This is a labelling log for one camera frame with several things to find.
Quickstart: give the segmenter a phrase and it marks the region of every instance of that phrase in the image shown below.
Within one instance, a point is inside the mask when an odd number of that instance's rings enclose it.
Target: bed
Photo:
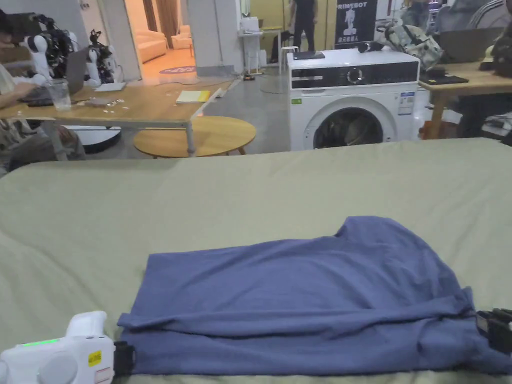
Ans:
[[[153,252],[334,234],[390,217],[471,285],[512,308],[512,149],[488,139],[265,155],[40,163],[0,180],[0,351],[62,336],[76,313],[128,312]],[[508,382],[476,373],[371,377],[132,376],[130,384]]]

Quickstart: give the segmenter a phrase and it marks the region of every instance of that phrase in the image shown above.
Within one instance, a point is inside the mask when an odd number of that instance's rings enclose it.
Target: green indicator light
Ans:
[[[56,342],[59,342],[59,341],[60,341],[59,338],[55,338],[55,339],[52,339],[52,340],[45,340],[43,342],[35,342],[35,343],[22,344],[22,347],[34,347],[36,345],[52,344],[52,343],[56,343]]]

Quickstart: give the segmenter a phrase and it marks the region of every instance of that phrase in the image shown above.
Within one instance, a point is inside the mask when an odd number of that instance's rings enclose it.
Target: humanoid robot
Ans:
[[[46,26],[46,30],[36,36],[26,37],[25,45],[30,49],[35,67],[35,75],[30,79],[38,85],[44,85],[53,78],[63,78],[66,73],[67,56],[78,51],[76,35],[73,32],[55,27],[55,21],[44,15],[34,14],[34,20]],[[85,85],[98,87],[102,83],[117,82],[119,77],[115,61],[115,51],[111,46],[98,42],[101,32],[91,32],[89,45],[89,60],[87,70],[89,75],[84,79]],[[121,131],[119,127],[104,126],[68,126],[76,132],[86,152],[97,152],[107,148],[108,143],[115,143]]]

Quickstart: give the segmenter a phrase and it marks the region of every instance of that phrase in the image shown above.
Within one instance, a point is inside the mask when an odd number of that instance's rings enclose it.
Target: yellow sticker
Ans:
[[[89,367],[96,366],[100,363],[101,363],[101,351],[96,351],[89,355]]]

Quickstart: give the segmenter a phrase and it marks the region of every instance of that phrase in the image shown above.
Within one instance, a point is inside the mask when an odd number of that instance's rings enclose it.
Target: white stool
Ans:
[[[281,57],[283,60],[281,61],[281,65],[283,66],[283,69],[286,70],[286,65],[288,63],[287,60],[287,53],[289,52],[298,52],[298,47],[290,46],[290,47],[281,47]]]

